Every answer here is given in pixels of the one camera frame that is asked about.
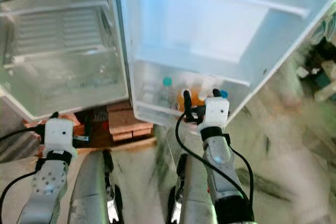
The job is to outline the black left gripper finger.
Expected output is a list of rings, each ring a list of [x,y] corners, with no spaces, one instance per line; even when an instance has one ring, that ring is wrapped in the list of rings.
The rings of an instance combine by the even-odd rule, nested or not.
[[[51,114],[51,116],[49,116],[47,119],[41,120],[40,122],[38,122],[38,123],[33,127],[33,131],[34,131],[34,133],[44,134],[45,127],[46,127],[46,123],[47,123],[50,119],[54,119],[54,118],[58,118],[58,117],[59,117],[59,113],[58,113],[58,112],[54,112],[54,113]]]

